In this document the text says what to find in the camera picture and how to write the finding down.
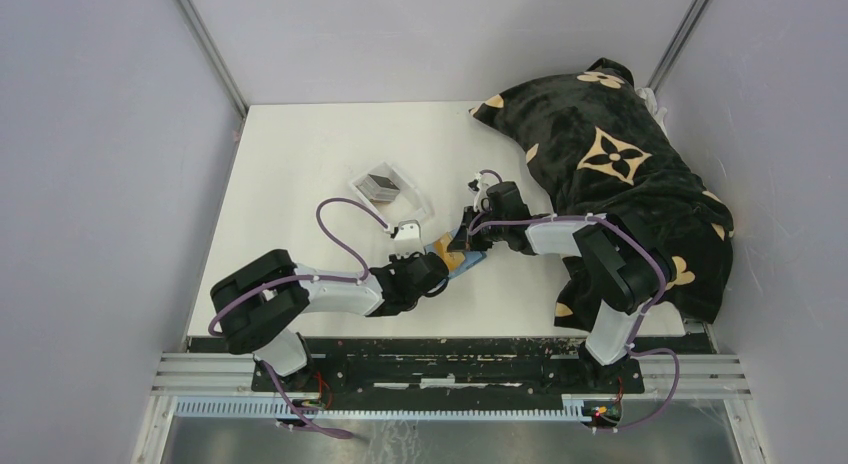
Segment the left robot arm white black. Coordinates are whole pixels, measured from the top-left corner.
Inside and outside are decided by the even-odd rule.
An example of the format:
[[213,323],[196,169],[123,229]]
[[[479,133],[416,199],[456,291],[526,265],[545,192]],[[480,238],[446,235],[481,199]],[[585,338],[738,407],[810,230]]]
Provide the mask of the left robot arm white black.
[[315,366],[305,340],[289,329],[307,313],[396,316],[437,296],[449,269],[434,253],[392,258],[362,274],[318,271],[272,250],[215,284],[208,333],[233,355],[250,354],[291,390],[307,388]]

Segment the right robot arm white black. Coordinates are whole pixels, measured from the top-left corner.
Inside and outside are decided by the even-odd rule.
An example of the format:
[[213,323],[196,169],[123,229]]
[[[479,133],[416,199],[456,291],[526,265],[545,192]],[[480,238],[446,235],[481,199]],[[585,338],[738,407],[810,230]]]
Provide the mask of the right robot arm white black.
[[676,276],[670,254],[633,213],[534,216],[512,181],[489,184],[477,176],[468,188],[474,200],[448,251],[484,252],[504,242],[525,255],[581,259],[600,306],[577,376],[591,392],[606,390],[617,380],[616,364],[630,354],[648,309]]

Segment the clear plastic tray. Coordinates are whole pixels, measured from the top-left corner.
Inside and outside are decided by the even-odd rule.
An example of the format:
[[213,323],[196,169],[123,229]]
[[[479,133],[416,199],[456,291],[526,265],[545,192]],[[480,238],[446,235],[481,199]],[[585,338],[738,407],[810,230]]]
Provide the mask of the clear plastic tray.
[[[367,174],[390,178],[400,188],[400,194],[391,203],[368,201],[357,189],[357,185]],[[347,184],[353,195],[386,224],[396,225],[405,220],[417,220],[420,224],[423,224],[430,221],[434,216],[432,206],[421,189],[407,173],[391,162],[382,161],[366,170],[355,173]]]

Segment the gold VIP card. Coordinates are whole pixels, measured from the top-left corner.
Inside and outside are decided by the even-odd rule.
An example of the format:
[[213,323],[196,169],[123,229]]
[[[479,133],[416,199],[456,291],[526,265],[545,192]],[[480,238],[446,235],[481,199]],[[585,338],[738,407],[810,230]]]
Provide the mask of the gold VIP card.
[[450,273],[457,271],[465,262],[465,254],[462,251],[450,251],[449,245],[455,237],[455,231],[449,231],[443,234],[433,244],[434,252],[445,263]]

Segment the blue leather card holder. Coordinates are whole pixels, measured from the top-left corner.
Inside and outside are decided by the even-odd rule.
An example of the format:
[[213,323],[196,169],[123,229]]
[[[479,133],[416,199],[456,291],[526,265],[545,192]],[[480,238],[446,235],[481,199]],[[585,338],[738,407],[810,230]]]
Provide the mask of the blue leather card holder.
[[[432,252],[432,253],[435,253],[435,252],[434,252],[434,249],[433,249],[433,244],[434,244],[434,242],[432,242],[432,243],[430,243],[430,244],[426,245],[426,246],[424,247],[424,250],[425,250],[426,252]],[[482,261],[483,261],[483,260],[487,257],[487,254],[486,254],[485,252],[481,252],[481,251],[462,251],[462,252],[465,254],[465,258],[466,258],[466,260],[465,260],[465,262],[461,265],[461,267],[460,267],[457,271],[455,271],[455,272],[453,272],[453,273],[450,273],[450,272],[449,272],[448,277],[449,277],[450,279],[456,279],[458,276],[460,276],[461,274],[463,274],[463,273],[467,272],[468,270],[470,270],[472,267],[474,267],[475,265],[477,265],[477,264],[479,264],[480,262],[482,262]]]

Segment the black blanket with beige flowers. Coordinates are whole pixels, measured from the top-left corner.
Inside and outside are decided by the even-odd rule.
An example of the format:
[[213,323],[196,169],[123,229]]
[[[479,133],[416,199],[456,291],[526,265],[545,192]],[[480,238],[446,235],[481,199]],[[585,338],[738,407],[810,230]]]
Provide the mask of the black blanket with beige flowers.
[[664,301],[716,320],[733,264],[731,211],[672,147],[625,65],[602,58],[536,78],[471,115],[522,149],[555,213],[636,214],[672,260]]

